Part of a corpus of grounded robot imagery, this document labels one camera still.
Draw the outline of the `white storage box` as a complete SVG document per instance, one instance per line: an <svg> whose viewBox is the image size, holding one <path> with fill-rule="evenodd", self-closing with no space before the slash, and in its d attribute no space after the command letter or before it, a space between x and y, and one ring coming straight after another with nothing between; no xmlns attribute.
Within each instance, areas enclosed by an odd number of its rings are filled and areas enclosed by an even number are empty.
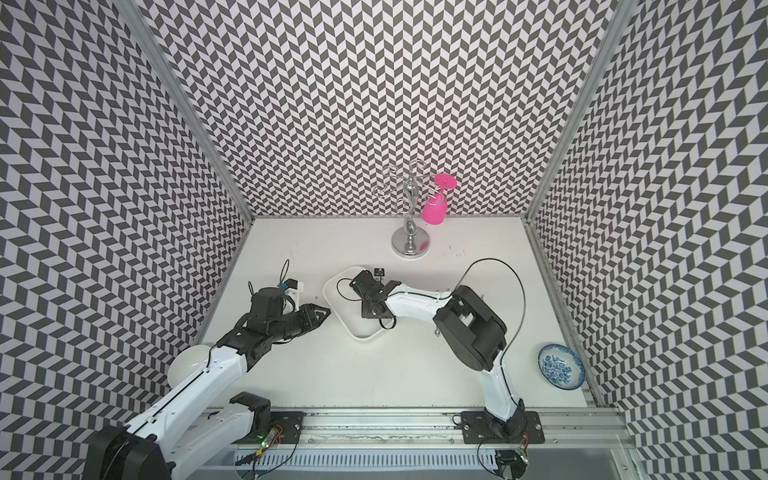
<svg viewBox="0 0 768 480"><path fill-rule="evenodd" d="M362 266L352 266L334 275L323 286L323 296L347 333L358 342L369 342L380 336L386 327L392 327L393 321L379 322L361 316L362 301L349 284L363 270Z"/></svg>

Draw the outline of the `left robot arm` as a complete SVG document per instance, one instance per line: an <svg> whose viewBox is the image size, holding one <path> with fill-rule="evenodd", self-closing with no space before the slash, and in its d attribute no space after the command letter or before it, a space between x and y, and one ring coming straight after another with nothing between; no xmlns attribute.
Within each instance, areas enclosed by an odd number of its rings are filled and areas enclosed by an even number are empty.
<svg viewBox="0 0 768 480"><path fill-rule="evenodd" d="M203 364L161 400L124 425L106 426L88 440L85 479L186 479L225 447L256 440L269 447L279 436L268 399L241 392L229 407L196 420L241 379L273 344L319 328L326 307L303 304L290 313L245 314L209 351Z"/></svg>

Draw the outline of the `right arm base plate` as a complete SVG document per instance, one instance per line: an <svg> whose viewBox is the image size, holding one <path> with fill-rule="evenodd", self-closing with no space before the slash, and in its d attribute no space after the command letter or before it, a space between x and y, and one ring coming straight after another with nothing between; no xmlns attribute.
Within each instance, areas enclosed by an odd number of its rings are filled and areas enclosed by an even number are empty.
<svg viewBox="0 0 768 480"><path fill-rule="evenodd" d="M459 414L459 428L465 444L520 443L524 439L531 445L545 443L543 426L535 411L517 410L510 419L500 420L489 412L462 411Z"/></svg>

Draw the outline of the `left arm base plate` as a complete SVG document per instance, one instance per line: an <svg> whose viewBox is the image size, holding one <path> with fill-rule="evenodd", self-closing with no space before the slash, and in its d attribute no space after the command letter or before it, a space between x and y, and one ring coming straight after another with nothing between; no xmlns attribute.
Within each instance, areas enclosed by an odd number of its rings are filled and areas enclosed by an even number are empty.
<svg viewBox="0 0 768 480"><path fill-rule="evenodd" d="M278 440L282 444L295 445L301 437L305 416L303 411L298 410L256 414L247 435L237 440L236 444L256 445L267 440Z"/></svg>

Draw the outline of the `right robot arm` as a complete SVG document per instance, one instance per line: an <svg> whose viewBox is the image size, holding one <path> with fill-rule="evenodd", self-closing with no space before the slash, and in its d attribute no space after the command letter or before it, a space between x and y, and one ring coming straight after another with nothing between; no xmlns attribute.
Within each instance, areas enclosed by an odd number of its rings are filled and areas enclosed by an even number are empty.
<svg viewBox="0 0 768 480"><path fill-rule="evenodd" d="M503 366L507 327L470 287L451 293L423 291L401 282L385 285L356 279L351 289L362 301L365 318L410 318L432 323L453 354L480 374L490 436L512 442L523 435L525 406Z"/></svg>

